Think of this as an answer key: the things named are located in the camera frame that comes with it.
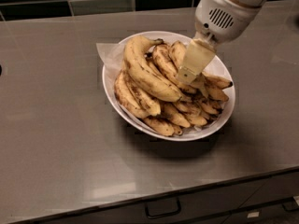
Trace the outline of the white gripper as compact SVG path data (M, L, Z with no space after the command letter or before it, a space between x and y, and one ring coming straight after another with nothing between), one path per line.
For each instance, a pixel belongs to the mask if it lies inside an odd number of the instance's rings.
M195 10L196 33L177 79L191 84L211 63L219 44L238 38L262 8L262 0L200 0Z

